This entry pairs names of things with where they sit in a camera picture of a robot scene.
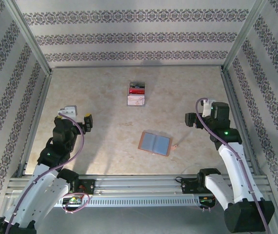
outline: marble surface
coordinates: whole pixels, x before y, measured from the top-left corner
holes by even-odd
[[[144,107],[126,106],[131,81],[146,83]],[[86,113],[94,120],[82,153],[66,165],[79,174],[196,174],[209,167],[226,173],[207,132],[184,123],[185,113],[195,112],[195,102],[201,97],[228,102],[218,67],[54,69],[26,173],[33,172],[52,136],[54,117],[66,105],[77,105],[77,121]],[[145,130],[171,136],[173,144],[179,143],[177,149],[169,156],[138,150]],[[74,152],[80,144],[78,136]]]

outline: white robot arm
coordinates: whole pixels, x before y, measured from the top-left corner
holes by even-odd
[[[210,140],[214,142],[226,165],[232,189],[214,168],[201,169],[198,181],[194,182],[193,187],[209,190],[220,202],[225,210],[224,219],[230,232],[268,230],[266,224],[270,222],[275,208],[272,201],[264,200],[254,182],[246,162],[241,137],[237,129],[230,128],[228,104],[202,98],[201,105],[203,113],[187,113],[185,123],[189,127],[195,124],[196,128],[205,128],[208,131]]]
[[[87,193],[86,181],[79,180],[77,173],[62,167],[70,161],[77,136],[91,131],[92,116],[87,114],[84,123],[76,123],[76,106],[67,106],[58,113],[65,118],[55,118],[53,137],[40,153],[32,178],[4,217],[0,217],[0,234],[36,234],[46,215],[67,193]],[[88,190],[93,193],[94,180],[88,180],[88,183],[91,184]]]

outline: patterned wallpaper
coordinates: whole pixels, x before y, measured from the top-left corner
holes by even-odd
[[[231,68],[231,83],[278,203],[278,0],[268,0]]]
[[[16,0],[51,67],[221,65],[255,0]]]
[[[0,0],[0,207],[24,153],[44,81],[44,71]]]

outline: purple cable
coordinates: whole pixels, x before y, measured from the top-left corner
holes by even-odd
[[[259,215],[260,215],[260,217],[261,217],[262,223],[264,224],[266,233],[267,233],[267,234],[270,234],[270,230],[269,230],[268,224],[267,224],[267,222],[266,222],[265,216],[264,216],[264,214],[263,214],[263,212],[262,212],[262,210],[261,210],[261,208],[260,208],[260,205],[259,205],[259,203],[258,203],[258,201],[257,201],[257,198],[256,198],[255,193],[254,193],[254,190],[253,190],[253,186],[252,186],[252,184],[251,184],[250,179],[248,178],[248,175],[247,175],[247,172],[246,172],[246,170],[245,170],[245,167],[244,167],[244,164],[243,164],[243,162],[242,162],[241,157],[238,155],[238,153],[237,153],[227,142],[225,142],[223,139],[221,139],[221,138],[218,137],[215,133],[213,133],[213,131],[211,131],[211,130],[207,127],[207,125],[204,123],[202,117],[199,115],[198,104],[199,104],[199,102],[202,101],[202,100],[207,101],[208,98],[203,97],[203,98],[200,98],[199,100],[197,100],[197,102],[196,102],[196,114],[197,114],[197,117],[198,117],[199,121],[201,122],[201,124],[203,125],[203,127],[206,129],[206,131],[207,131],[209,134],[211,134],[213,137],[215,137],[217,140],[219,140],[222,144],[224,144],[224,145],[225,145],[230,151],[232,151],[232,152],[234,153],[234,155],[236,156],[238,162],[240,163],[241,169],[242,169],[242,171],[243,171],[245,180],[246,180],[246,182],[247,182],[247,186],[248,186],[248,188],[249,188],[249,190],[250,190],[250,192],[251,192],[251,195],[252,195],[252,197],[253,197],[253,200],[254,200],[254,202],[255,202],[255,204],[256,204],[256,206],[257,206],[257,210],[258,210]]]
[[[65,206],[64,207],[62,207],[64,210],[65,210],[65,212],[69,212],[69,213],[76,213],[77,211],[80,211],[81,209],[83,209],[85,206],[87,206],[88,204],[89,204],[89,201],[90,201],[90,196],[89,196],[89,194],[87,194],[87,193],[71,193],[71,194],[66,194],[66,195],[64,195],[63,197],[65,197],[65,196],[68,196],[68,195],[70,195],[70,196],[73,196],[73,195],[86,195],[87,197],[88,197],[88,201],[86,201],[86,203],[85,204],[83,204],[82,206],[80,206],[80,207],[78,207],[76,210],[74,210],[74,211],[68,211],[67,210],[67,206],[69,205],[69,202],[68,203],[66,203],[65,204]]]
[[[71,122],[78,128],[78,130],[79,130],[79,132],[80,132],[80,134],[81,134],[81,136],[82,136],[82,143],[81,143],[81,146],[80,146],[79,150],[77,151],[77,153],[76,153],[70,160],[68,160],[68,161],[65,162],[65,163],[60,164],[59,166],[53,167],[53,168],[51,168],[51,169],[45,171],[44,173],[42,173],[42,174],[39,175],[36,179],[33,180],[33,182],[27,187],[27,189],[25,190],[25,192],[22,194],[22,196],[21,196],[20,200],[18,201],[18,203],[17,203],[15,209],[13,210],[13,213],[12,213],[11,218],[10,218],[10,220],[9,220],[9,223],[8,223],[7,228],[6,228],[5,234],[9,234],[9,230],[10,230],[10,228],[11,228],[11,226],[12,226],[12,222],[13,222],[13,219],[14,219],[15,214],[17,213],[17,211],[18,211],[18,209],[19,209],[19,207],[20,207],[20,205],[21,205],[23,199],[25,198],[25,196],[27,195],[27,193],[31,190],[31,188],[37,183],[37,181],[39,181],[40,178],[42,178],[42,177],[45,176],[46,174],[48,174],[48,173],[50,173],[50,172],[52,172],[52,171],[54,171],[54,170],[56,170],[56,169],[59,169],[59,168],[63,167],[63,166],[64,166],[65,164],[67,164],[67,163],[70,163],[70,162],[73,161],[73,160],[80,154],[80,152],[82,151],[82,148],[83,148],[83,146],[84,146],[84,134],[83,134],[83,132],[82,132],[82,129],[80,128],[80,126],[78,125],[78,123],[76,123],[76,121],[73,120],[73,119],[71,119],[70,117],[67,117],[67,116],[65,116],[65,115],[63,115],[63,114],[61,114],[61,113],[59,113],[59,116],[68,119],[69,121],[71,121]]]

